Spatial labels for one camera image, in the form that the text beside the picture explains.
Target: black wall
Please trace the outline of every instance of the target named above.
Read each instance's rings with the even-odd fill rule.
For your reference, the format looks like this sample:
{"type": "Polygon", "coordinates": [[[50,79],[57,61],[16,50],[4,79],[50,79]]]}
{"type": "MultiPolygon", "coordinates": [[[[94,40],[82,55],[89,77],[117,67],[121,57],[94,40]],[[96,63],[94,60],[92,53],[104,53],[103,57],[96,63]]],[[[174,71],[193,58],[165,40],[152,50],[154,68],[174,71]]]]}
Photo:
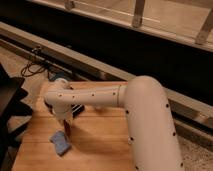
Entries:
{"type": "Polygon", "coordinates": [[[1,0],[0,19],[213,105],[211,52],[24,0],[1,0]]]}

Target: floor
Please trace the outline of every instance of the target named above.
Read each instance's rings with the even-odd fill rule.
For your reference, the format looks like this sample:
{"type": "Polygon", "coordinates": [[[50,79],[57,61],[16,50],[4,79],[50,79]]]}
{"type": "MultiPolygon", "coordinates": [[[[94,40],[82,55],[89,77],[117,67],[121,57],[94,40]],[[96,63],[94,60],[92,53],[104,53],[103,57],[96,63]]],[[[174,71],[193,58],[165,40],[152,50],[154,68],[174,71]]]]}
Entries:
{"type": "MultiPolygon", "coordinates": [[[[17,56],[16,54],[11,53],[6,49],[3,49],[2,47],[0,47],[0,62],[11,77],[20,76],[21,69],[27,64],[26,59],[17,56]]],[[[24,82],[23,88],[28,91],[29,95],[23,101],[30,105],[32,108],[34,108],[34,104],[37,99],[37,94],[44,81],[47,81],[47,73],[41,73],[33,77],[29,77],[24,82]]],[[[29,119],[29,116],[11,118],[8,125],[9,130],[17,128],[19,125],[27,122],[29,119]]],[[[8,150],[5,161],[0,171],[11,170],[11,166],[14,162],[16,153],[17,149],[10,148],[8,150]]]]}
{"type": "MultiPolygon", "coordinates": [[[[20,70],[26,65],[27,60],[0,47],[0,62],[10,76],[20,76],[20,70]]],[[[47,81],[47,73],[29,77],[24,83],[23,87],[29,92],[24,102],[29,104],[32,108],[34,107],[37,94],[44,81],[47,81]]],[[[19,124],[29,119],[29,117],[12,118],[9,123],[9,128],[14,129],[19,124]]],[[[213,136],[179,121],[175,121],[175,123],[186,171],[212,171],[213,136]]],[[[0,171],[11,170],[16,152],[17,150],[15,149],[9,149],[9,153],[0,171]]]]}

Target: black chair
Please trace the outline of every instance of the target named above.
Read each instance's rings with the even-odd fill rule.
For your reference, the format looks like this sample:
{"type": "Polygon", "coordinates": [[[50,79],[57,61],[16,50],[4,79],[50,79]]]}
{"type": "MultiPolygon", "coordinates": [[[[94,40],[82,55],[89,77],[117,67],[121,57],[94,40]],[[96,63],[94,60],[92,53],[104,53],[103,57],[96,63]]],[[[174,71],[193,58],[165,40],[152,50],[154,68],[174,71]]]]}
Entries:
{"type": "Polygon", "coordinates": [[[21,88],[24,78],[10,78],[0,63],[0,167],[9,146],[19,147],[20,142],[15,138],[22,133],[27,123],[12,132],[8,132],[7,123],[12,116],[27,116],[32,109],[21,102],[28,92],[21,88]]]}

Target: glass railing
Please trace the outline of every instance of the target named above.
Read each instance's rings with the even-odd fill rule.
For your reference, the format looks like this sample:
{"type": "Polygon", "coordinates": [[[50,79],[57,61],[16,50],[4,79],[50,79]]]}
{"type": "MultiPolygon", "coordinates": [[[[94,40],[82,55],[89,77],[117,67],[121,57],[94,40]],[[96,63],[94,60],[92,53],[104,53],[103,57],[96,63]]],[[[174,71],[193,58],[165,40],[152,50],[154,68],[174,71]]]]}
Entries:
{"type": "Polygon", "coordinates": [[[213,51],[213,0],[31,1],[213,51]]]}

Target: wooden tabletop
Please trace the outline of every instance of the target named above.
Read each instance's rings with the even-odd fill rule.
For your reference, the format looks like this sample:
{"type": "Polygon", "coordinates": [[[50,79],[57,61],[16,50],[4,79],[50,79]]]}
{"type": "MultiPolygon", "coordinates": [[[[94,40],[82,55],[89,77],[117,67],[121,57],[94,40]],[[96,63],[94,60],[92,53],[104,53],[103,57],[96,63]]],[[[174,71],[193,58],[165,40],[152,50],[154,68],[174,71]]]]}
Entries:
{"type": "MultiPolygon", "coordinates": [[[[75,89],[121,84],[120,82],[71,82],[75,89]]],[[[13,171],[133,171],[131,146],[123,109],[85,106],[74,119],[72,149],[59,157],[49,138],[63,127],[48,112],[44,83],[32,119],[18,151],[13,171]]]]}

